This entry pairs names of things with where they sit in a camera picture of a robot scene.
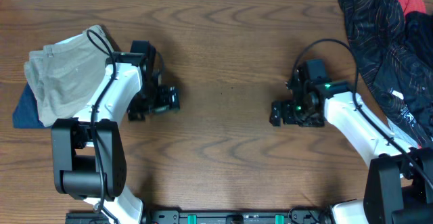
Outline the khaki green shorts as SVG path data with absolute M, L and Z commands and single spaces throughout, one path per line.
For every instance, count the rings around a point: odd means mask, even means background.
M 24 75 L 37 103 L 37 119 L 50 127 L 85 108 L 106 72 L 113 48 L 99 25 L 69 41 L 31 51 Z

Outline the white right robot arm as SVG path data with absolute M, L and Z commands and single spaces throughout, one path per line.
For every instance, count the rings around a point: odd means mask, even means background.
M 292 99 L 271 104 L 274 127 L 322 127 L 329 123 L 347 138 L 369 172 L 364 197 L 335 204 L 310 223 L 431 223 L 432 150 L 397 139 L 346 81 L 307 81 Z

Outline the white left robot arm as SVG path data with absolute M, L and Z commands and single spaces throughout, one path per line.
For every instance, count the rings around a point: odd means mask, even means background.
M 68 213 L 66 223 L 151 223 L 143 200 L 126 185 L 127 163 L 119 127 L 123 117 L 178 110 L 179 91 L 161 83 L 159 52 L 114 52 L 85 107 L 51 127 L 55 188 L 92 205 L 93 212 Z

